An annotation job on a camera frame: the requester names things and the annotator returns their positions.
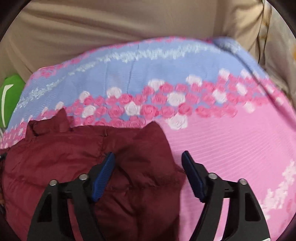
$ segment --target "green fabric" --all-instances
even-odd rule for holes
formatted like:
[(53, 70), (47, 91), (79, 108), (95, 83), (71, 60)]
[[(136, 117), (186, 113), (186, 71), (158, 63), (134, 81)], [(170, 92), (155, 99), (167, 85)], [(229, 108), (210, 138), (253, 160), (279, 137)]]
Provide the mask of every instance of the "green fabric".
[(0, 88), (0, 127), (7, 128), (24, 86), (25, 82), (18, 74), (10, 76), (4, 80), (4, 83)]

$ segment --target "black border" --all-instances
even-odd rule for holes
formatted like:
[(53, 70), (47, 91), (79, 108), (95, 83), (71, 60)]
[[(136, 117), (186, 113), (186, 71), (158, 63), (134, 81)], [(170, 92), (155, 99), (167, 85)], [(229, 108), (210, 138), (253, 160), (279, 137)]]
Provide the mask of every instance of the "black border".
[[(0, 7), (0, 41), (7, 29), (31, 0), (2, 0)], [(268, 0), (280, 13), (296, 37), (296, 0)], [(296, 239), (296, 214), (277, 241), (294, 241)]]

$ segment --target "red jacket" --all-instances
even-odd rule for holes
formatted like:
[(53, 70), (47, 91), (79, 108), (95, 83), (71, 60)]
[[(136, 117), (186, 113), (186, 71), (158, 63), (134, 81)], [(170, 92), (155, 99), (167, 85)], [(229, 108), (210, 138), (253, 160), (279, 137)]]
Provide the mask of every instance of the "red jacket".
[[(185, 180), (162, 129), (107, 126), (70, 128), (65, 110), (50, 120), (30, 121), (25, 139), (8, 151), (1, 178), (7, 222), (27, 239), (31, 218), (49, 181), (74, 180), (113, 152), (116, 166), (95, 205), (108, 241), (178, 240), (180, 191)], [(73, 207), (70, 219), (82, 240)]]

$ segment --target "metal bolt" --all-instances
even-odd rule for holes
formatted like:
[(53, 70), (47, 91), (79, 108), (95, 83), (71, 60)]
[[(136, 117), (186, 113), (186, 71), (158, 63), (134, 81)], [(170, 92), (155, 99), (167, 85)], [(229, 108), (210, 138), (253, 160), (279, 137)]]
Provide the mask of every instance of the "metal bolt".
[(243, 179), (243, 178), (239, 180), (239, 183), (242, 184), (242, 185), (247, 185), (248, 184), (247, 180)]
[(49, 185), (50, 186), (55, 186), (57, 184), (57, 180), (51, 180), (50, 182), (49, 182)]
[(218, 176), (215, 173), (211, 172), (211, 173), (209, 173), (209, 178), (215, 180), (218, 178)]
[(81, 180), (81, 181), (83, 181), (83, 180), (86, 180), (86, 179), (88, 179), (88, 175), (87, 174), (81, 174), (80, 176), (79, 176), (79, 179)]

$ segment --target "beige fabric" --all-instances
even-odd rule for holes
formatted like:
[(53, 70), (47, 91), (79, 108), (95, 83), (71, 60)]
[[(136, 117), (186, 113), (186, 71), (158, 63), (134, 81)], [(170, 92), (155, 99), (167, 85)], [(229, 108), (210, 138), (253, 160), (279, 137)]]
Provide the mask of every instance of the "beige fabric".
[(162, 36), (229, 36), (259, 59), (261, 0), (31, 2), (0, 43), (0, 81), (104, 45)]
[(296, 107), (296, 39), (273, 8), (264, 49), (264, 68)]

